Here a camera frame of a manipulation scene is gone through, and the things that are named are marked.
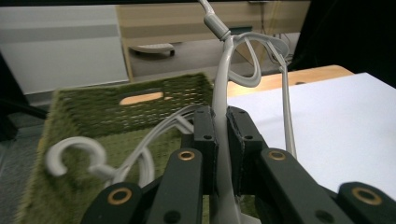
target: screw hole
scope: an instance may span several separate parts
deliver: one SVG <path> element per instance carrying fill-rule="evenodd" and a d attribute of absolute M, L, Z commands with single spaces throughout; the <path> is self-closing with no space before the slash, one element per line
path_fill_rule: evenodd
<path fill-rule="evenodd" d="M 354 188 L 352 194 L 359 199 L 361 202 L 368 203 L 370 205 L 379 205 L 382 203 L 381 197 L 370 189 L 365 188 Z"/>
<path fill-rule="evenodd" d="M 183 161 L 190 161 L 194 159 L 195 154 L 191 151 L 182 151 L 178 153 L 178 158 L 183 160 Z"/>
<path fill-rule="evenodd" d="M 315 212 L 315 216 L 322 223 L 334 223 L 334 217 L 332 217 L 332 215 L 326 211 L 318 210 Z"/>
<path fill-rule="evenodd" d="M 128 202 L 132 197 L 132 191 L 127 188 L 114 189 L 107 196 L 107 202 L 113 205 L 119 205 Z"/>
<path fill-rule="evenodd" d="M 169 211 L 163 216 L 163 221 L 169 224 L 178 223 L 181 215 L 178 211 Z"/>
<path fill-rule="evenodd" d="M 286 159 L 286 155 L 282 152 L 278 152 L 278 151 L 270 151 L 268 153 L 268 156 L 276 161 L 283 161 Z"/>

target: green woven basket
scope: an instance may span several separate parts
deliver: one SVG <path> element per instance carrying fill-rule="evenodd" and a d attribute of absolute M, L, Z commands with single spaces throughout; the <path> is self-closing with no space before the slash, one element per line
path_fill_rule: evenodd
<path fill-rule="evenodd" d="M 160 91 L 163 97 L 132 105 L 120 105 L 125 96 Z M 56 91 L 35 167 L 22 197 L 15 223 L 79 223 L 103 182 L 87 173 L 88 155 L 67 150 L 67 174 L 53 177 L 44 165 L 46 151 L 71 136 L 87 136 L 106 149 L 107 162 L 118 167 L 139 141 L 161 120 L 186 105 L 210 105 L 212 84 L 204 74 L 171 77 L 116 87 L 74 88 Z M 161 175 L 170 153 L 180 147 L 180 133 L 171 130 L 150 146 Z M 127 177 L 136 181 L 137 167 Z"/>

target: basket handle hole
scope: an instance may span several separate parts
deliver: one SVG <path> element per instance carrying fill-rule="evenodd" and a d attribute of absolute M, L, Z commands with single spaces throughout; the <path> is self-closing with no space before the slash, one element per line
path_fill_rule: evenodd
<path fill-rule="evenodd" d="M 147 101 L 153 101 L 158 99 L 169 100 L 172 97 L 164 97 L 161 89 L 149 89 L 144 91 L 135 91 L 125 93 L 121 96 L 120 105 L 134 105 Z"/>

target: floor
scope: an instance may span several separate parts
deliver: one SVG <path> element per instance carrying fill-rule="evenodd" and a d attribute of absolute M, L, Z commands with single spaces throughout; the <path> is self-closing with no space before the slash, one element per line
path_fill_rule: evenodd
<path fill-rule="evenodd" d="M 282 35 L 290 46 L 290 56 L 295 50 L 299 34 Z M 205 72 L 215 76 L 221 57 L 222 45 L 218 40 L 175 43 L 176 55 L 135 55 L 131 52 L 134 81 L 151 80 L 186 73 Z M 232 59 L 232 69 L 241 75 L 252 71 L 251 64 L 238 53 Z M 277 73 L 277 65 L 270 60 L 262 64 L 262 74 Z M 24 190 L 24 185 L 35 160 L 35 149 L 43 131 L 44 120 L 22 113 L 9 115 L 19 128 L 13 140 L 0 142 L 0 224 L 13 220 L 14 212 Z"/>

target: gray wall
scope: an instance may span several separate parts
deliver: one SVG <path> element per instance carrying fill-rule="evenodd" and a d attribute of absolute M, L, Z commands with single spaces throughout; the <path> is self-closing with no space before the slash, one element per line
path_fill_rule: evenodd
<path fill-rule="evenodd" d="M 114 6 L 2 7 L 0 50 L 26 95 L 128 80 Z"/>

